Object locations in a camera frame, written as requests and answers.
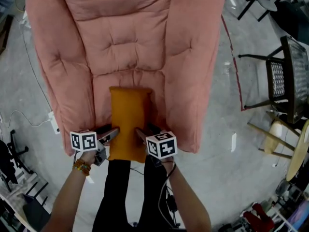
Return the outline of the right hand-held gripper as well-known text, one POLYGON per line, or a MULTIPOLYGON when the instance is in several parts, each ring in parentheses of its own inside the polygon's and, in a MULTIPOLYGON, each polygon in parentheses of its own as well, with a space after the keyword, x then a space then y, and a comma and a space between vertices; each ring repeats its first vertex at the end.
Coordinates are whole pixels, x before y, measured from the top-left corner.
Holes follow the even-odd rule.
POLYGON ((177 139, 171 131, 166 132, 165 129, 152 123, 148 123, 147 126, 151 133, 159 134, 147 137, 140 128, 135 128, 135 132, 143 143, 146 143, 148 155, 151 156, 155 167, 158 167, 161 165, 161 160, 173 157, 178 153, 177 139))

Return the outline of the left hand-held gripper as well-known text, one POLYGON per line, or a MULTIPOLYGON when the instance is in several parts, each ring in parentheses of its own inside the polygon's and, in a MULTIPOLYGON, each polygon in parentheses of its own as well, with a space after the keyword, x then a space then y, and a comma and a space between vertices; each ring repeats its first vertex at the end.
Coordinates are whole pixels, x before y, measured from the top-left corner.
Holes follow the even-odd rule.
POLYGON ((77 130, 70 132, 72 149, 79 152, 95 151, 96 166, 100 166, 106 159, 106 149, 103 144, 109 143, 120 132, 119 127, 112 128, 111 125, 104 125, 94 131, 77 130))

